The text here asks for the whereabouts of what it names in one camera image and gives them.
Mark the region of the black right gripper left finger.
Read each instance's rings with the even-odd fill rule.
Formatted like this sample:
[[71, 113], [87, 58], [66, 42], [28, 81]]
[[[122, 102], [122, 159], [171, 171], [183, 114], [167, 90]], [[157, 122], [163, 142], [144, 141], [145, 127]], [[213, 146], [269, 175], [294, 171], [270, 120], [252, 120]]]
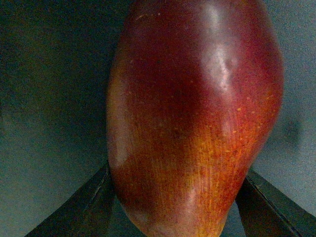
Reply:
[[105, 163], [27, 236], [136, 237], [138, 230], [118, 211], [109, 164]]

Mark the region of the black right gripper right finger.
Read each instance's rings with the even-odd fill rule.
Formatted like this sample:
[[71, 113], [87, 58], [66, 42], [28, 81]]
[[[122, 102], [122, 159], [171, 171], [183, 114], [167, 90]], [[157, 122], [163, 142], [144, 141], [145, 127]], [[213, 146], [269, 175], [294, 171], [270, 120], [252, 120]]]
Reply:
[[236, 197], [248, 237], [314, 237], [316, 217], [302, 209], [253, 169]]

